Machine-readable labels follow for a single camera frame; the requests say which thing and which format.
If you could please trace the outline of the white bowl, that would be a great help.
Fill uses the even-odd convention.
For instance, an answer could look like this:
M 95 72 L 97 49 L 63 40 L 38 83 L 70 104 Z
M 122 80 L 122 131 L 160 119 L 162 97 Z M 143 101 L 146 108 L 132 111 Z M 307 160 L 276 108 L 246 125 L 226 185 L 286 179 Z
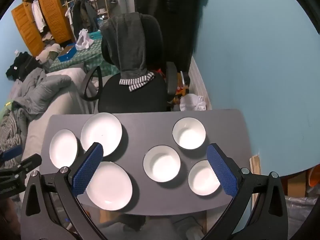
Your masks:
M 189 171 L 188 185 L 196 195 L 208 196 L 220 187 L 220 182 L 209 161 L 202 160 L 197 162 Z
M 206 130 L 202 122 L 186 117 L 178 120 L 172 129 L 172 137 L 176 144 L 186 150 L 199 148 L 206 139 Z
M 158 183 L 173 180 L 178 175 L 180 168 L 180 156 L 173 148 L 166 145 L 158 145 L 149 149 L 143 158 L 145 174 Z

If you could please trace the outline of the white plate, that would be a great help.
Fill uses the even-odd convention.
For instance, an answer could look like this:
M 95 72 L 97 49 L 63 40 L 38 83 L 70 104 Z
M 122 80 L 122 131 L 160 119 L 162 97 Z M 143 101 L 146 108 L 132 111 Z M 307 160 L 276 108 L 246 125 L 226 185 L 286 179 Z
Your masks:
M 117 211 L 130 202 L 132 182 L 127 172 L 116 163 L 103 161 L 99 164 L 87 189 L 89 199 L 99 208 Z
M 78 140 L 68 129 L 58 131 L 49 146 L 49 157 L 56 168 L 70 167 L 78 155 Z
M 94 142 L 103 147 L 103 156 L 111 155 L 119 146 L 123 135 L 120 121 L 111 113 L 98 113 L 90 117 L 81 130 L 82 148 L 88 150 Z

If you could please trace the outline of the white plate front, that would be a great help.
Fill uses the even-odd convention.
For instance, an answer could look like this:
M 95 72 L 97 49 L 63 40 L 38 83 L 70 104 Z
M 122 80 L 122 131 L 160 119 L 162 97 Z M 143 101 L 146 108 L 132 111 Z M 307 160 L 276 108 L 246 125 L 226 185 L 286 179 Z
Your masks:
M 89 199 L 99 208 L 117 211 L 130 202 L 132 182 L 127 172 L 116 163 L 103 161 L 99 164 L 87 189 Z

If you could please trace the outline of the striped garment on bed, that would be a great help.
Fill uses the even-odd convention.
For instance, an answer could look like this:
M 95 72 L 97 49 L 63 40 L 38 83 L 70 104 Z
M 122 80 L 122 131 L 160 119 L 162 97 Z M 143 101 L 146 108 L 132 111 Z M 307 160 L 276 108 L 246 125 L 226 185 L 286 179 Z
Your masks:
M 6 109 L 1 121 L 1 153 L 21 146 L 25 148 L 27 139 L 27 119 L 22 111 Z

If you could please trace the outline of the black office chair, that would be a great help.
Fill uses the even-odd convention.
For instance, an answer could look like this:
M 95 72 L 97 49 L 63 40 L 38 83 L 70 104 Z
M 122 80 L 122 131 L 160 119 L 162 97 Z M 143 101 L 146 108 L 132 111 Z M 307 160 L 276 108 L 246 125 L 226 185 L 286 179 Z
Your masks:
M 113 16 L 101 28 L 101 52 L 118 69 L 103 83 L 100 66 L 86 74 L 80 96 L 99 113 L 166 112 L 177 89 L 177 68 L 164 56 L 158 21 L 138 12 Z

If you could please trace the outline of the black clothes pile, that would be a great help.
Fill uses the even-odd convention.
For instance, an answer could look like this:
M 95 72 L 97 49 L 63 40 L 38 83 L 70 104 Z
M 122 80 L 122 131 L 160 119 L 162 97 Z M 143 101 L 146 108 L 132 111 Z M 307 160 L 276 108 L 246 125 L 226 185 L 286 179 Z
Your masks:
M 42 68 L 42 66 L 35 57 L 31 56 L 28 52 L 19 53 L 7 70 L 6 76 L 12 81 L 24 81 L 36 68 Z

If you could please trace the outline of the blue box on bed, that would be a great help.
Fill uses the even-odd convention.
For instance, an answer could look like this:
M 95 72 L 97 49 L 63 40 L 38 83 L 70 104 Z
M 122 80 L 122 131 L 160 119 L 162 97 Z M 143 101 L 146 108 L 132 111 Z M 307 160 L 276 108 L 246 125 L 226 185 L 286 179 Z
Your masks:
M 70 60 L 76 54 L 76 52 L 77 50 L 75 44 L 69 44 L 63 49 L 63 51 L 61 51 L 57 58 L 60 62 L 65 62 Z

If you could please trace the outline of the white plastic bag on bed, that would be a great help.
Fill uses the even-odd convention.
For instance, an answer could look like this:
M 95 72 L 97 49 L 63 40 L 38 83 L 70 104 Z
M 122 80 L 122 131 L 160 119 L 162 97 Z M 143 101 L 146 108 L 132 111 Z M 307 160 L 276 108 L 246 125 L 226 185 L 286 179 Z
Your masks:
M 94 40 L 90 38 L 88 30 L 82 29 L 79 32 L 79 38 L 75 44 L 75 48 L 77 51 L 82 51 L 88 49 L 93 43 Z

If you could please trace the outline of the grey hooded sweater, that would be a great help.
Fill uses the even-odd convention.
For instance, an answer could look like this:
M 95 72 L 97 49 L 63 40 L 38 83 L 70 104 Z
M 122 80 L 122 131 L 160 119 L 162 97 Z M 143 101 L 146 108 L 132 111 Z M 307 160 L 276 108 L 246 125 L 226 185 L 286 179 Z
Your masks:
M 146 66 L 146 42 L 138 12 L 109 18 L 101 27 L 112 63 L 120 71 L 119 84 L 129 91 L 142 88 L 155 74 Z

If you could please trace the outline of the wooden wardrobe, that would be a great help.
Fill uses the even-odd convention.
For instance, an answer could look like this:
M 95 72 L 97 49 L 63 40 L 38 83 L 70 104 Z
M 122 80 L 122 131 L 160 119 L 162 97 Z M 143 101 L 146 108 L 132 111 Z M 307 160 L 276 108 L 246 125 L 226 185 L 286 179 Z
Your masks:
M 73 33 L 68 18 L 65 16 L 67 8 L 60 0 L 38 0 L 44 21 L 48 24 L 53 39 L 58 44 L 73 41 Z M 32 0 L 22 0 L 22 3 L 12 9 L 12 17 L 16 27 L 30 51 L 36 57 L 44 49 L 44 42 L 38 30 L 31 11 Z

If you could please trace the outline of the white plastic bag by wall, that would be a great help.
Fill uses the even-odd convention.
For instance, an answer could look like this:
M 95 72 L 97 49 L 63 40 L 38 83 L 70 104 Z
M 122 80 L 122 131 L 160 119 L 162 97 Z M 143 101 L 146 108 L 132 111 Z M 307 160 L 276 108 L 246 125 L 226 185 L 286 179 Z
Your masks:
M 202 96 L 186 94 L 180 98 L 180 111 L 205 111 L 206 109 L 206 102 Z

